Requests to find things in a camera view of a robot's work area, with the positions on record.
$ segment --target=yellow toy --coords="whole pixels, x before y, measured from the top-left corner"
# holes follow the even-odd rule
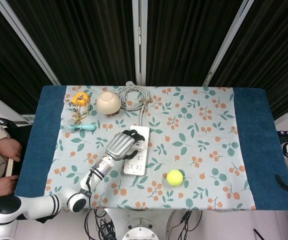
[[[179,170],[171,170],[167,174],[166,180],[170,185],[177,187],[183,182],[183,174]]]
[[[74,108],[74,112],[75,112],[75,114],[74,114],[74,122],[76,124],[80,124],[81,120],[86,118],[89,115],[89,112],[90,112],[90,108],[89,108],[90,98],[85,92],[80,91],[80,92],[75,94],[75,96],[72,98],[71,102],[72,102],[73,106],[76,106]],[[86,111],[81,113],[81,107],[86,107]]]
[[[90,102],[89,96],[83,92],[80,91],[75,94],[75,96],[72,98],[72,104],[75,106],[87,106]]]

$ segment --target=yellow tennis ball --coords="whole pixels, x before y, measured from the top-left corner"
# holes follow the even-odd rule
[[[170,185],[177,187],[183,182],[183,174],[179,170],[171,170],[168,172],[166,180]]]

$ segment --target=robot finger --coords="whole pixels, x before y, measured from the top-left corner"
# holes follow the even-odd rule
[[[135,150],[134,152],[132,152],[130,155],[125,155],[125,157],[123,159],[128,160],[128,159],[132,159],[136,156],[136,154],[138,154],[139,151]]]
[[[135,143],[138,141],[145,141],[145,138],[138,133],[135,133],[135,134],[131,135],[130,137],[135,139]]]
[[[133,134],[137,134],[138,133],[138,131],[136,131],[136,130],[124,130],[123,132],[122,132],[123,134],[126,134],[126,135],[128,135],[128,136],[132,136]]]

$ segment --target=white power strip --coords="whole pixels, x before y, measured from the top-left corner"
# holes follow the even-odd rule
[[[145,174],[145,167],[148,155],[150,128],[147,126],[131,126],[130,130],[136,130],[140,135],[145,138],[145,141],[138,141],[130,149],[129,153],[138,150],[135,157],[125,160],[124,173],[134,176],[143,176]]]

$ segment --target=white cable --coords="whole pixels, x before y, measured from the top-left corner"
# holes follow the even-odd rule
[[[142,98],[138,101],[138,104],[135,104],[133,106],[128,105],[128,93],[130,92],[141,93]],[[121,101],[121,109],[128,112],[140,111],[138,114],[138,125],[142,126],[144,112],[148,108],[149,102],[152,100],[150,93],[144,87],[131,85],[123,87],[123,89],[120,90],[117,95]]]

